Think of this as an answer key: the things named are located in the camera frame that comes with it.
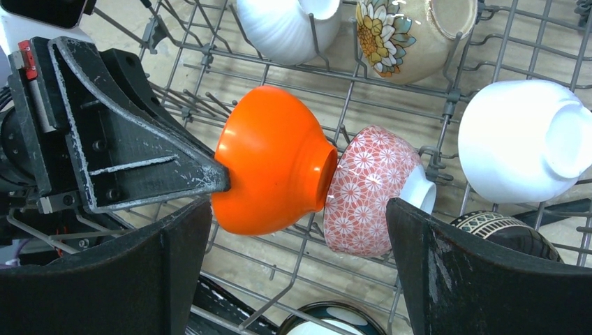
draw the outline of dishwasher rack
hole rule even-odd
[[[467,210],[467,204],[471,197],[474,196],[474,191],[470,185],[464,180],[448,174],[447,166],[450,162],[457,160],[458,155],[454,152],[445,152],[443,150],[443,144],[445,138],[450,136],[448,128],[451,124],[458,124],[461,116],[458,105],[467,104],[471,98],[477,93],[481,87],[469,87],[463,88],[461,82],[467,73],[475,73],[479,71],[493,70],[491,73],[490,82],[501,80],[501,73],[509,73],[510,77],[515,78],[540,78],[546,80],[552,80],[559,82],[560,84],[568,87],[572,91],[586,92],[592,88],[592,80],[590,82],[582,82],[582,68],[586,64],[592,63],[592,57],[587,57],[586,46],[589,40],[590,32],[592,31],[592,20],[582,20],[583,27],[578,25],[578,14],[573,14],[573,20],[571,22],[567,20],[560,20],[550,15],[552,11],[552,4],[557,3],[558,0],[539,0],[542,8],[542,13],[537,14],[533,11],[522,10],[519,4],[524,3],[528,0],[512,0],[509,1],[509,6],[495,6],[493,4],[481,3],[480,9],[482,10],[479,24],[475,27],[471,36],[469,36],[469,43],[467,43],[462,50],[453,50],[446,63],[446,67],[442,70],[441,80],[437,85],[423,84],[423,81],[418,84],[412,84],[407,86],[401,86],[392,84],[390,82],[374,79],[369,75],[369,71],[361,58],[361,50],[358,48],[355,21],[350,20],[349,22],[342,23],[342,29],[350,29],[352,36],[349,40],[351,43],[352,52],[347,55],[353,60],[353,67],[349,70],[340,68],[339,64],[335,65],[336,61],[325,54],[318,54],[318,58],[312,62],[314,65],[302,65],[302,66],[281,66],[274,64],[270,60],[264,58],[257,50],[253,47],[248,47],[250,43],[246,39],[246,35],[242,30],[240,22],[238,20],[236,6],[232,4],[232,1],[228,0],[160,0],[153,6],[147,6],[151,18],[146,26],[145,33],[143,36],[134,34],[131,30],[127,29],[123,24],[110,17],[107,13],[100,10],[101,3],[98,3],[95,8],[94,14],[102,17],[110,24],[121,30],[125,35],[131,38],[135,43],[140,46],[140,58],[146,57],[148,53],[156,53],[159,43],[163,40],[168,40],[172,43],[177,50],[177,56],[175,63],[172,67],[172,72],[168,78],[168,81],[164,84],[152,83],[152,87],[156,92],[157,96],[161,99],[161,103],[170,111],[171,114],[179,117],[183,125],[188,126],[189,124],[201,124],[215,128],[222,128],[228,115],[232,112],[232,108],[237,104],[236,100],[220,100],[215,94],[208,91],[203,91],[203,83],[210,80],[212,75],[217,77],[234,77],[240,78],[247,82],[253,82],[255,84],[270,84],[283,89],[291,91],[300,91],[312,94],[319,98],[331,98],[338,99],[341,101],[341,114],[339,115],[336,124],[322,124],[323,130],[327,135],[327,139],[338,147],[340,153],[343,152],[347,143],[350,139],[355,136],[355,133],[348,130],[346,127],[345,120],[348,118],[348,111],[353,103],[365,105],[368,108],[380,108],[388,110],[393,115],[399,117],[414,116],[419,118],[429,119],[431,121],[438,121],[441,126],[437,140],[432,143],[425,143],[425,145],[418,147],[420,155],[426,159],[427,162],[427,176],[430,180],[435,181],[438,184],[438,189],[455,189],[461,194],[458,197],[456,203],[456,209],[444,210],[436,207],[436,214],[447,219],[456,218],[462,215]],[[351,12],[352,16],[355,9],[356,1],[342,1],[345,6],[346,12]],[[576,1],[571,1],[572,7],[576,7]],[[518,18],[530,20],[533,24],[538,25],[538,34],[535,37],[535,41],[530,41],[525,38],[518,38],[511,35],[513,22]],[[504,22],[505,29],[500,33],[489,33],[484,38],[475,38],[473,35],[479,31],[485,22],[498,20]],[[549,31],[549,26],[554,25],[560,29],[565,29],[567,34],[579,36],[579,45],[577,46],[577,52],[566,52],[555,47],[551,47],[545,44],[545,32]],[[181,28],[182,35],[175,36],[173,33],[174,29]],[[242,41],[229,41],[225,38],[225,33],[229,30],[238,30]],[[499,42],[499,48],[497,49],[496,59],[494,61],[482,60],[476,65],[470,66],[467,64],[467,55],[473,49],[478,49],[483,45],[491,45]],[[232,44],[240,44],[241,51],[235,50]],[[532,49],[531,59],[526,68],[519,68],[511,64],[507,64],[505,55],[510,48],[514,47],[529,47]],[[188,64],[183,62],[183,52],[199,52],[202,55],[201,62],[195,64]],[[460,57],[453,57],[454,54],[460,54]],[[545,53],[546,55],[552,55],[556,57],[557,61],[571,61],[575,62],[574,70],[571,72],[571,78],[565,80],[559,77],[551,77],[542,72],[538,71],[536,65],[540,55]],[[252,64],[253,67],[261,67],[259,76],[249,76],[241,74],[239,71],[233,69],[224,69],[222,67],[216,67],[216,64],[225,64],[229,60],[241,61],[246,64]],[[198,76],[196,82],[191,87],[174,88],[172,83],[174,81],[176,73],[180,68],[191,68],[197,71]],[[303,73],[312,77],[315,80],[333,80],[334,82],[346,83],[346,90],[343,94],[333,94],[326,91],[320,91],[311,89],[304,85],[293,84],[288,82],[276,81],[269,78],[269,74],[274,69],[286,70],[291,73]],[[418,96],[425,96],[435,98],[440,101],[439,110],[441,112],[430,113],[424,110],[417,110],[413,107],[401,107],[398,105],[388,105],[384,103],[377,103],[370,101],[369,99],[356,98],[355,90],[359,85],[366,85],[368,87],[382,87],[391,89],[393,91],[405,91],[409,94],[417,94]],[[583,179],[577,187],[585,187],[586,184],[592,182],[592,179]],[[489,204],[494,211],[499,210],[497,204]],[[565,248],[570,251],[578,253],[577,265],[586,265],[586,256],[592,253],[589,250],[590,238],[592,233],[592,207],[585,212],[579,213],[560,213],[557,211],[551,211],[547,209],[547,203],[540,204],[522,204],[520,207],[528,210],[537,211],[536,228],[540,227],[541,221],[544,216],[555,215],[563,217],[586,217],[586,227],[579,230],[582,233],[582,242],[579,248],[573,246],[556,245],[559,248]],[[152,223],[158,218],[176,210],[179,205],[174,202],[164,202],[155,205],[151,209],[150,214],[146,214],[146,211],[139,209],[130,209],[126,213],[122,213],[121,216],[132,215],[136,218],[144,220],[145,223]],[[295,265],[291,270],[281,269],[274,264],[264,262],[256,259],[250,255],[243,254],[241,251],[234,250],[228,246],[222,246],[216,239],[221,230],[219,226],[214,223],[212,227],[211,237],[209,239],[207,252],[210,252],[213,248],[220,248],[228,253],[244,258],[245,262],[252,262],[270,270],[270,282],[273,283],[274,276],[276,274],[283,274],[287,276],[289,282],[279,294],[274,296],[266,296],[261,292],[255,292],[233,283],[228,278],[223,276],[210,274],[203,270],[203,274],[218,283],[223,284],[227,288],[231,288],[234,291],[250,296],[254,299],[261,301],[262,306],[253,315],[250,315],[240,325],[232,324],[227,320],[221,319],[216,315],[209,314],[205,311],[199,310],[199,308],[192,308],[192,312],[201,315],[204,318],[214,321],[219,325],[223,325],[228,329],[231,329],[238,334],[251,334],[246,331],[246,327],[254,322],[259,315],[262,315],[268,311],[271,307],[279,308],[287,313],[296,313],[301,315],[296,308],[299,306],[289,306],[279,300],[286,295],[298,281],[304,281],[309,285],[316,286],[321,290],[330,292],[332,295],[340,296],[342,299],[354,301],[355,303],[376,311],[383,317],[384,325],[387,326],[388,334],[392,334],[392,325],[395,318],[402,320],[409,325],[408,318],[402,313],[404,304],[401,302],[402,289],[399,285],[398,277],[394,277],[393,281],[384,281],[380,278],[374,278],[368,274],[357,273],[347,267],[342,267],[340,264],[334,264],[330,260],[316,257],[312,254],[305,252],[306,246],[318,245],[324,246],[323,231],[320,223],[318,214],[312,214],[306,218],[305,221],[299,222],[296,225],[285,229],[278,234],[286,234],[291,237],[297,238],[300,243],[296,246],[284,246],[279,243],[270,241],[265,237],[245,237],[245,239],[254,239],[257,243],[266,244],[278,250],[285,251],[295,256]],[[368,262],[374,263],[380,267],[386,268],[391,273],[396,273],[397,266],[394,263],[392,255],[384,255],[380,258],[369,258]],[[314,262],[324,267],[329,267],[335,271],[340,271],[343,275],[354,276],[360,278],[373,285],[379,285],[387,288],[391,291],[392,296],[388,299],[387,305],[385,304],[374,304],[363,299],[352,297],[346,292],[332,288],[329,285],[323,285],[315,283],[314,280],[306,278],[300,275],[302,262]]]

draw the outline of bolt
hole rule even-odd
[[[103,152],[107,150],[107,143],[105,143],[103,140],[94,141],[93,150],[96,152]]]
[[[78,246],[80,248],[86,249],[89,247],[89,245],[90,245],[89,239],[81,239],[78,241]]]
[[[74,203],[74,198],[72,195],[65,195],[61,201],[64,203],[64,205],[71,206]]]
[[[119,199],[120,196],[121,196],[121,192],[119,192],[116,188],[111,188],[110,190],[107,191],[107,199],[109,199],[111,201],[115,201],[115,200]]]

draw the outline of red patterned bowl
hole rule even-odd
[[[345,150],[325,202],[325,241],[335,252],[380,256],[390,251],[386,205],[401,198],[431,214],[436,185],[404,139],[380,126],[362,129]]]

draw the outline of orange bowl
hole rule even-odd
[[[320,211],[337,167],[337,149],[311,111],[268,86],[240,100],[214,158],[230,173],[230,190],[212,194],[214,215],[239,235],[276,232]]]

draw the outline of red and white pattern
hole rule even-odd
[[[339,160],[325,202],[329,248],[364,257],[389,252],[387,202],[399,196],[420,164],[414,148],[386,129],[370,126],[360,131]]]

